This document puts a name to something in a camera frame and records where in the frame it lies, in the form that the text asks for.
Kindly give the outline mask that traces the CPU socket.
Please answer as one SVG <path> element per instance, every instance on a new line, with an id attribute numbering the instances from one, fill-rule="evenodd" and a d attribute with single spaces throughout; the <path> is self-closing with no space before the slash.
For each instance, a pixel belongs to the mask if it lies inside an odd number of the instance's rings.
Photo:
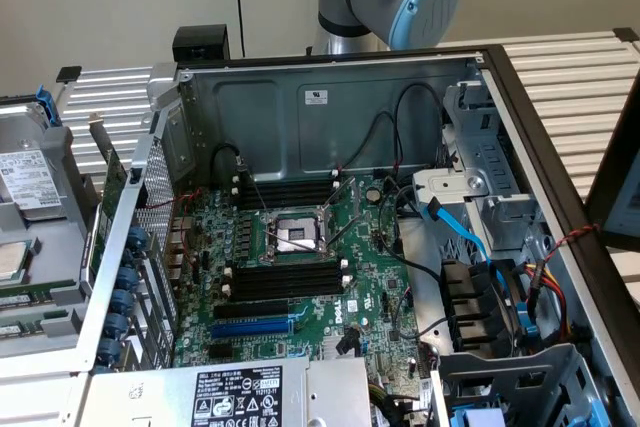
<path id="1" fill-rule="evenodd" d="M 330 246 L 330 214 L 326 209 L 291 208 L 269 210 L 260 215 L 262 263 L 309 258 L 323 261 L 337 256 Z"/>

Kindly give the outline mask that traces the green Dell motherboard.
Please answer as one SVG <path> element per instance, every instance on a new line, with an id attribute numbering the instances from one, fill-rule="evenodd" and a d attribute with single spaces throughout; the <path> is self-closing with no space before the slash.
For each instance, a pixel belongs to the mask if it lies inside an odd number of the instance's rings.
<path id="1" fill-rule="evenodd" d="M 208 327 L 218 321 L 216 305 L 235 302 L 221 293 L 232 282 L 232 267 L 258 266 L 262 246 L 259 217 L 263 209 L 239 210 L 229 191 L 204 189 L 185 195 L 172 212 L 167 261 L 179 308 L 173 363 L 201 367 L 307 357 L 323 360 L 327 336 L 360 332 L 361 359 L 368 381 L 373 427 L 427 427 L 431 420 L 427 357 L 415 339 L 418 330 L 410 283 L 413 269 L 402 256 L 395 214 L 404 210 L 390 185 L 371 176 L 356 177 L 362 216 L 330 245 L 340 259 L 340 295 L 286 300 L 289 314 L 305 312 L 291 334 L 212 339 Z M 381 201 L 366 200 L 377 188 Z M 353 194 L 347 188 L 327 209 L 330 237 L 353 217 Z M 211 344 L 231 343 L 234 356 L 211 360 Z"/>

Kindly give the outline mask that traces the open grey PC case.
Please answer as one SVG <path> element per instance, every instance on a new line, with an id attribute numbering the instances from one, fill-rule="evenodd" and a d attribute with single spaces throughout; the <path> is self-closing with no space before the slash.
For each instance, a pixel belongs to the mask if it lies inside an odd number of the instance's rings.
<path id="1" fill-rule="evenodd" d="M 517 179 L 527 182 L 544 221 L 531 256 L 493 258 L 484 243 L 437 199 L 416 200 L 413 175 L 448 163 L 442 140 L 446 88 L 459 82 L 486 85 L 518 159 Z M 583 357 L 613 427 L 640 427 L 640 317 L 613 266 L 599 232 L 584 210 L 551 140 L 505 52 L 496 47 L 403 54 L 304 57 L 264 62 L 170 67 L 166 80 L 148 84 L 152 112 L 135 153 L 124 161 L 127 178 L 94 284 L 82 335 L 89 351 L 86 386 L 94 377 L 177 367 L 173 363 L 179 308 L 169 264 L 172 212 L 187 194 L 229 191 L 231 177 L 256 181 L 371 176 L 392 188 L 404 210 L 395 214 L 410 283 L 415 339 L 427 357 L 431 420 L 433 373 L 443 356 L 456 354 L 441 297 L 442 264 L 515 262 L 538 339 L 517 343 L 531 356 L 570 344 Z M 131 226 L 148 235 L 147 249 L 126 245 Z M 117 363 L 96 361 L 98 343 L 121 267 L 140 282 Z"/>

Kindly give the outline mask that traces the long black expansion slot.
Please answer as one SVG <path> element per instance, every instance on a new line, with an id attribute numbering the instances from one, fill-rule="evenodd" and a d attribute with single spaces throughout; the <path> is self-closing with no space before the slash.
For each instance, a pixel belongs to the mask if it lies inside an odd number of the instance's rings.
<path id="1" fill-rule="evenodd" d="M 287 317 L 289 303 L 286 300 L 269 300 L 245 303 L 225 303 L 213 308 L 216 320 L 246 319 L 258 317 Z"/>

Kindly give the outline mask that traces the black SATA connector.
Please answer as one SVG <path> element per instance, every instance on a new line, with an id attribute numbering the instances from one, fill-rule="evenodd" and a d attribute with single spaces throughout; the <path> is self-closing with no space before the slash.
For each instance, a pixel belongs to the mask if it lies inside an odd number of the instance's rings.
<path id="1" fill-rule="evenodd" d="M 345 330 L 344 335 L 336 345 L 336 351 L 340 355 L 346 355 L 353 350 L 355 355 L 360 352 L 360 332 L 352 327 Z"/>

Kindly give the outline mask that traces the silver finned chipset heatsink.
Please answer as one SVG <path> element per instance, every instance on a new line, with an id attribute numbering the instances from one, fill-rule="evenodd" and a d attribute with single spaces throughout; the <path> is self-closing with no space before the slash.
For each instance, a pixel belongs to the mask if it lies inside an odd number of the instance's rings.
<path id="1" fill-rule="evenodd" d="M 346 355 L 340 355 L 336 351 L 336 345 L 338 344 L 342 336 L 339 336 L 339 335 L 327 336 L 323 339 L 323 342 L 321 344 L 321 354 L 322 354 L 323 360 L 357 358 L 361 356 L 361 345 L 360 345 L 360 352 L 358 355 L 355 355 L 353 350 L 349 351 Z"/>

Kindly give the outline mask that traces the blue expansion slot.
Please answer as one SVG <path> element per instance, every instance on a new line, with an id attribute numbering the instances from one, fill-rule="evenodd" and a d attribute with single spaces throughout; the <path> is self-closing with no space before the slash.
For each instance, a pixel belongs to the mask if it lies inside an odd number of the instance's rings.
<path id="1" fill-rule="evenodd" d="M 272 317 L 249 317 L 214 321 L 208 331 L 212 339 L 291 334 L 305 312 Z"/>

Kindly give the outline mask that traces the grey metal disk bay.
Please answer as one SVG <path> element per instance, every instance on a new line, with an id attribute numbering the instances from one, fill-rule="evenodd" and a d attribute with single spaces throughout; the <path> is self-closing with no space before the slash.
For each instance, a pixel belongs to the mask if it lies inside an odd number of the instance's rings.
<path id="1" fill-rule="evenodd" d="M 527 182 L 517 179 L 518 159 L 508 152 L 510 139 L 489 89 L 459 82 L 446 88 L 443 104 L 448 163 L 414 173 L 416 200 L 425 207 L 437 199 L 491 257 L 526 260 L 544 216 Z"/>

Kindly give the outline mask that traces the black fan shroud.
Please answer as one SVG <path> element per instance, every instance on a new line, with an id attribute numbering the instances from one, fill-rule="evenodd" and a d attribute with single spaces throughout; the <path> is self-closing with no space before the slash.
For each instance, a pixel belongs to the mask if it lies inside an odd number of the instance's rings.
<path id="1" fill-rule="evenodd" d="M 518 355 L 522 336 L 516 304 L 524 298 L 515 262 L 442 264 L 441 297 L 455 352 L 485 359 Z"/>

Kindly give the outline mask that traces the black box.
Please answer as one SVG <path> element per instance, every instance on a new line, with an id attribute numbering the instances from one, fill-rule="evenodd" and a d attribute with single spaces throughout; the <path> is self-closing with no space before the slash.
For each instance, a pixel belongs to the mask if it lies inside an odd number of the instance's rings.
<path id="1" fill-rule="evenodd" d="M 172 53 L 176 62 L 229 60 L 227 25 L 179 27 L 173 38 Z"/>

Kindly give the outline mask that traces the green graphics card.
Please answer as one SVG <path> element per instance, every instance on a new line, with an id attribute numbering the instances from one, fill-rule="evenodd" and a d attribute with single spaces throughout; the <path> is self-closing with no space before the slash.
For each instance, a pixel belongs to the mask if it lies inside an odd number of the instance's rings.
<path id="1" fill-rule="evenodd" d="M 102 196 L 96 211 L 87 262 L 88 285 L 93 290 L 127 174 L 100 116 L 93 115 L 90 118 L 89 131 L 106 162 Z"/>

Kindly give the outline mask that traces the blue plastic fan clip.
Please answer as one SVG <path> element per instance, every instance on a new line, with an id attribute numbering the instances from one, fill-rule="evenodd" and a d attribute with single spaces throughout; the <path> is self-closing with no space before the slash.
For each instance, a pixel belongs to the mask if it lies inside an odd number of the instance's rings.
<path id="1" fill-rule="evenodd" d="M 521 340 L 524 345 L 533 344 L 539 337 L 539 328 L 529 314 L 525 300 L 516 303 L 516 313 L 521 332 Z"/>

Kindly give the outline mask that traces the grey side drive tray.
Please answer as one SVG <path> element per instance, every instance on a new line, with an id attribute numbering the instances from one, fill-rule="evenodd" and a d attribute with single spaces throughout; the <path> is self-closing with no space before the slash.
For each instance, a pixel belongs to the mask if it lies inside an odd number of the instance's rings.
<path id="1" fill-rule="evenodd" d="M 35 94 L 0 97 L 18 100 L 37 102 Z M 0 359 L 73 348 L 80 334 L 90 296 L 87 262 L 98 199 L 91 179 L 78 169 L 72 141 L 62 124 L 50 125 L 42 143 L 58 182 L 62 218 L 29 222 L 16 204 L 0 201 L 0 245 L 30 242 L 23 268 L 0 281 L 0 289 L 47 289 L 52 297 L 51 303 L 0 309 L 0 324 L 39 320 L 44 329 L 43 335 L 0 341 Z"/>

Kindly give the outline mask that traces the black framed monitor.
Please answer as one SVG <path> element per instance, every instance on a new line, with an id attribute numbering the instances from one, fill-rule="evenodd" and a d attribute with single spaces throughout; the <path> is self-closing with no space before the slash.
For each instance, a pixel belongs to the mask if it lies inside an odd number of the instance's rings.
<path id="1" fill-rule="evenodd" d="M 586 208 L 640 309 L 640 108 L 621 114 Z"/>

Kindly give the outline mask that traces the silver hard disk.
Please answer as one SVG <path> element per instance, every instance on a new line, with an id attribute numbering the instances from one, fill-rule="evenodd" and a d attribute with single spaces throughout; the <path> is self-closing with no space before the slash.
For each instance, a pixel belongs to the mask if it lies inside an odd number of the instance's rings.
<path id="1" fill-rule="evenodd" d="M 0 101 L 0 201 L 17 205 L 29 222 L 58 219 L 58 182 L 42 151 L 50 121 L 35 101 Z"/>

